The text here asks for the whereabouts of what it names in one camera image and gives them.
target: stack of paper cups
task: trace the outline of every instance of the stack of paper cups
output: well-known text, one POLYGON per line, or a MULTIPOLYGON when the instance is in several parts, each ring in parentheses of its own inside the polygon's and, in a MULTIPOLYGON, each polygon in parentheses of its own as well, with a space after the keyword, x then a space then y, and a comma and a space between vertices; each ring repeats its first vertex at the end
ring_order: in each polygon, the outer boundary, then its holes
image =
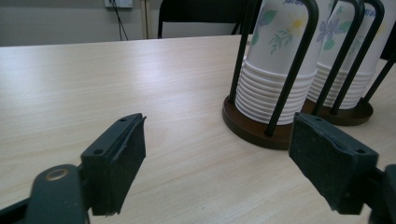
MULTIPOLYGON (((375 66, 381 56, 381 52, 387 43, 391 29, 396 21, 396 0, 382 0, 385 8, 384 20, 375 36, 373 43, 368 49, 361 66, 351 83, 340 109, 350 109, 357 105, 363 96, 367 86, 370 84, 374 74, 375 66)), ((365 15, 361 27, 353 41, 349 52, 343 61, 340 71, 332 85, 324 105, 331 107, 335 101, 347 73, 350 70, 356 56, 361 48, 364 38, 375 18, 375 10, 365 4, 365 15)), ((321 53, 318 60, 318 74, 316 75, 307 98, 313 102, 318 99, 321 89, 330 73, 338 51, 343 44, 350 23, 353 20, 354 8, 351 4, 339 1, 327 24, 327 34, 324 36, 321 53)))
MULTIPOLYGON (((322 30, 332 10, 332 1, 318 1, 319 21, 301 69, 277 125, 290 124, 303 107, 317 73, 322 30)), ((248 118, 269 123, 300 45, 308 12, 299 0, 265 1, 257 19, 247 57, 242 66, 235 105, 248 118)))

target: black chair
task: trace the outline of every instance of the black chair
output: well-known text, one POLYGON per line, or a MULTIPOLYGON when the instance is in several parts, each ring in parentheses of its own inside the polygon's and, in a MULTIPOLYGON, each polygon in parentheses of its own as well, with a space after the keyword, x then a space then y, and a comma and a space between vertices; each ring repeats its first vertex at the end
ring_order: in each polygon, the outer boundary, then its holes
POLYGON ((158 22, 158 38, 163 38, 163 22, 235 23, 234 35, 241 24, 248 0, 163 0, 158 22))

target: screw hole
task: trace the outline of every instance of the screw hole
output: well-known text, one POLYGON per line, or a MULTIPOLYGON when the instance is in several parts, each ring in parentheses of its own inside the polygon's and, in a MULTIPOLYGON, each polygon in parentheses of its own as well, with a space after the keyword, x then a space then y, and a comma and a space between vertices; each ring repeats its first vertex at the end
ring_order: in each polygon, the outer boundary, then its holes
POLYGON ((360 154, 366 153, 366 151, 364 151, 364 150, 361 149, 361 148, 356 149, 356 152, 358 152, 358 153, 360 153, 360 154))
POLYGON ((100 155, 100 154, 102 154, 103 153, 103 150, 102 149, 96 149, 94 152, 93 152, 93 154, 95 154, 95 155, 100 155))

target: black metal rod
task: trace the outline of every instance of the black metal rod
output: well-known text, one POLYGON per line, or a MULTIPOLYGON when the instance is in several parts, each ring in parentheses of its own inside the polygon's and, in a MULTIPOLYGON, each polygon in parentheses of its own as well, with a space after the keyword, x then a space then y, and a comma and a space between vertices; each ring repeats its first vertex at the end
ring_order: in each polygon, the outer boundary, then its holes
POLYGON ((359 28, 361 27, 361 22, 363 21, 363 17, 364 17, 365 8, 361 0, 340 0, 340 1, 348 2, 352 4, 353 7, 355 8, 355 15, 350 25, 350 28, 346 33, 346 39, 344 40, 344 43, 341 46, 340 51, 337 54, 337 57, 335 58, 335 62, 332 65, 332 69, 330 70, 330 73, 326 79, 326 82, 323 85, 322 91, 320 92, 320 95, 317 99, 314 109, 312 110, 311 114, 314 116, 317 115, 320 109, 322 108, 323 103, 326 100, 327 95, 329 94, 330 88, 332 87, 332 84, 334 83, 335 78, 337 77, 337 74, 340 71, 341 65, 343 64, 343 61, 347 56, 347 52, 349 51, 349 48, 353 43, 356 33, 359 31, 359 28))
POLYGON ((344 81, 341 90, 338 92, 337 98, 332 105, 331 113, 337 114, 338 109, 343 103, 345 96, 347 95, 347 91, 349 90, 350 85, 352 84, 353 79, 355 78, 356 74, 358 73, 359 68, 361 67, 361 63, 364 60, 364 57, 367 51, 370 48, 370 45, 373 43, 375 38, 376 32, 381 25, 382 20, 384 19, 384 5, 379 0, 364 0, 364 3, 370 4, 375 9, 375 19, 373 20, 372 25, 367 33, 367 36, 364 38, 363 43, 361 44, 361 49, 359 50, 355 61, 353 62, 348 74, 346 75, 346 79, 344 81))
POLYGON ((253 23, 254 11, 258 1, 260 0, 249 0, 247 2, 245 18, 243 25, 241 26, 242 29, 241 41, 239 43, 238 55, 236 56, 235 69, 233 70, 233 83, 231 84, 230 97, 229 97, 229 102, 231 104, 233 104, 235 101, 236 87, 238 86, 239 74, 241 73, 242 61, 244 60, 245 49, 248 42, 248 35, 250 33, 251 23, 253 23))
POLYGON ((392 68, 392 66, 396 63, 396 50, 393 51, 392 55, 390 55, 388 62, 385 64, 384 68, 381 70, 379 73, 378 77, 376 78, 375 82, 373 83, 372 87, 370 90, 367 91, 366 95, 364 98, 361 100, 361 103, 367 104, 373 97, 374 93, 378 89, 379 85, 381 82, 384 80, 384 78, 387 76, 389 70, 392 68))
POLYGON ((306 9, 308 10, 308 22, 304 30, 303 38, 301 39, 300 45, 297 48, 296 55, 291 64, 288 76, 286 77, 285 85, 279 95, 279 99, 276 102, 276 106, 273 115, 268 123, 265 134, 272 136, 277 122, 279 121, 280 114, 282 113, 283 107, 290 95, 291 88, 293 87, 294 81, 300 71, 301 64, 303 63, 306 52, 308 51, 312 37, 318 26, 318 5, 315 0, 302 0, 306 9))

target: white paper cup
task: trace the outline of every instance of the white paper cup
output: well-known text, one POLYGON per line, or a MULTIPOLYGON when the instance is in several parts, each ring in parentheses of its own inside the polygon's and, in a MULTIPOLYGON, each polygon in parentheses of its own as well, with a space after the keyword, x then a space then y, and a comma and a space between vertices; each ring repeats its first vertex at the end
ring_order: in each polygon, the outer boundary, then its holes
MULTIPOLYGON (((299 73, 316 70, 318 55, 332 1, 317 1, 318 27, 310 43, 299 73)), ((287 74, 300 45, 308 20, 306 7, 300 1, 263 1, 247 61, 262 71, 287 74)))

